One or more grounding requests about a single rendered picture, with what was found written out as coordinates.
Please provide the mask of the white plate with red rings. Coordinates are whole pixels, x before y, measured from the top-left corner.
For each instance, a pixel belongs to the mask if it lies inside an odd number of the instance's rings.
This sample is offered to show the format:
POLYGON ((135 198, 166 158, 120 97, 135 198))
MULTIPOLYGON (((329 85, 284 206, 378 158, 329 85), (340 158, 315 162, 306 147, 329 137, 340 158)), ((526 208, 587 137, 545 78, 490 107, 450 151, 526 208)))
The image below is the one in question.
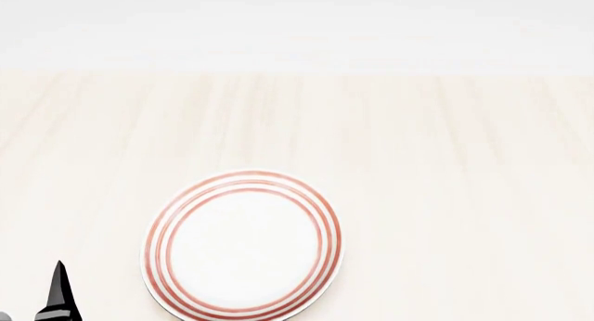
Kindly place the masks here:
POLYGON ((152 298, 181 321, 286 321, 323 295, 343 255, 339 216, 316 189, 239 170, 175 195, 139 260, 152 298))

